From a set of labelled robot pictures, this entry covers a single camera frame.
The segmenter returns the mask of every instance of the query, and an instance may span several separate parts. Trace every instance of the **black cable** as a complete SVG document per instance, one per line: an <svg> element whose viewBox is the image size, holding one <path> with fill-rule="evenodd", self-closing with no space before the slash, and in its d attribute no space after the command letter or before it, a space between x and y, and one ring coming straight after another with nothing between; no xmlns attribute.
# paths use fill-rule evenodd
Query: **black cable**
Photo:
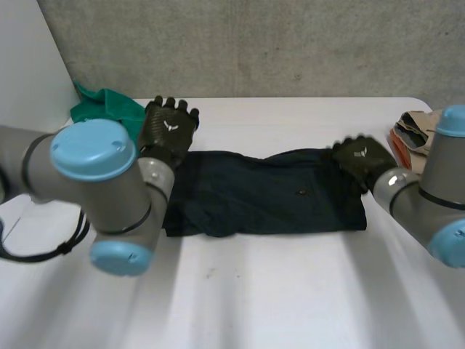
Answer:
<svg viewBox="0 0 465 349"><path fill-rule="evenodd" d="M60 254L68 254L69 252L71 252L73 247L79 244L86 237L87 233L89 232L89 229L90 223L88 220L85 220L84 222L84 213L81 210L79 212L78 225L76 226L73 235L70 237L69 240L59 245L54 251L50 251L43 254L32 254L31 256L17 256L11 254L3 245L4 224L0 220L0 258L21 263L38 263L43 262L45 260L50 260L59 256Z"/></svg>

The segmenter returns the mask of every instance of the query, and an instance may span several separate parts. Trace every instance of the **green cloth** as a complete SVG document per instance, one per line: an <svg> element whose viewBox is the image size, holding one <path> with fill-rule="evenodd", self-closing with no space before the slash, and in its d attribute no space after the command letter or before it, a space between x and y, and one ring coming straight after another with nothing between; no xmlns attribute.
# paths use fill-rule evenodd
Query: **green cloth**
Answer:
<svg viewBox="0 0 465 349"><path fill-rule="evenodd" d="M144 107L111 89L93 92L80 84L75 83L75 86L81 102L70 110L74 123L92 119L117 121L124 126L137 147L137 138L145 119Z"/></svg>

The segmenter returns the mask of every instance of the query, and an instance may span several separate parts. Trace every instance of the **dark blue cloth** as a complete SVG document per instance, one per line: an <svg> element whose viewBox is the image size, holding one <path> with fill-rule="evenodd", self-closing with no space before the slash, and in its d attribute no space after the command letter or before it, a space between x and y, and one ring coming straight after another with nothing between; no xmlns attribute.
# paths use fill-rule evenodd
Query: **dark blue cloth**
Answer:
<svg viewBox="0 0 465 349"><path fill-rule="evenodd" d="M360 191L327 149L254 159L190 152L176 170L163 227L168 236L365 230Z"/></svg>

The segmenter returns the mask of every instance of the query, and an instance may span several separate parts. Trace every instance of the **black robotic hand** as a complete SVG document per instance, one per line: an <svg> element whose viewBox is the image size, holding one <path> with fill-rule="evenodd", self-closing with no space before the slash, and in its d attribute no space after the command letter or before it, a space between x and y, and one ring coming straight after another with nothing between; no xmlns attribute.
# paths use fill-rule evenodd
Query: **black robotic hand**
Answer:
<svg viewBox="0 0 465 349"><path fill-rule="evenodd" d="M180 100L176 108L173 97L157 96L145 108L145 121L139 134L141 157L162 160L172 169L186 156L194 131L198 128L198 109L187 112L187 102Z"/></svg>
<svg viewBox="0 0 465 349"><path fill-rule="evenodd" d="M372 137L346 138L343 143L335 143L332 158L357 180L364 193L373 192L379 176L397 167L391 154Z"/></svg>

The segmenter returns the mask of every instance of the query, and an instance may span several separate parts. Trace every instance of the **white table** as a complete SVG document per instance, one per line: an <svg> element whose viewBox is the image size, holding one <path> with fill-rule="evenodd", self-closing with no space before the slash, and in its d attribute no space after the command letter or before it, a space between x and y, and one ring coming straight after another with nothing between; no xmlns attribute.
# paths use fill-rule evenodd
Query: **white table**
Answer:
<svg viewBox="0 0 465 349"><path fill-rule="evenodd" d="M359 132L385 142L412 98L195 99L193 150L265 157ZM95 270L88 237L40 265L0 262L0 348L465 348L465 272L433 260L366 196L368 229L232 238L162 236L150 271ZM55 247L78 209L21 198L7 245Z"/></svg>

